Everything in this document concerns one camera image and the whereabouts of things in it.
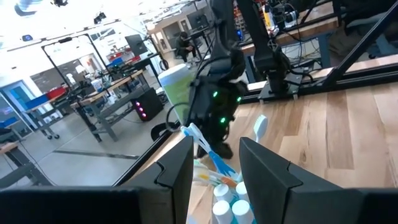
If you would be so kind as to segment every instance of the white bottle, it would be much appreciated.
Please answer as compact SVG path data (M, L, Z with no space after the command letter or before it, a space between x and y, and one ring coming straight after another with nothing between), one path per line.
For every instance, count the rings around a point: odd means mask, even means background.
M256 223L250 204L245 200L235 202L232 206L232 212L238 224Z
M236 223L231 207L227 201L220 200L216 202L213 205L213 214L216 217L218 224Z
M231 190L226 184L219 184L217 187L215 187L213 194L217 198L217 201L227 201L230 206L237 201L237 198L232 194Z
M248 191L246 190L246 186L245 186L244 182L238 183L235 190L239 196L239 199L245 200L250 203Z

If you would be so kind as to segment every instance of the black monitor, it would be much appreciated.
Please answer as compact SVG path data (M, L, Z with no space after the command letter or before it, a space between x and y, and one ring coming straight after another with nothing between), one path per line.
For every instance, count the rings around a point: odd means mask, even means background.
M187 16L192 29L201 29L208 26L207 17L201 11L196 11Z
M144 41L142 40L139 34L130 35L124 38L126 38L126 41L129 44L130 49L134 54L134 56L138 56L148 51L147 47L144 44Z

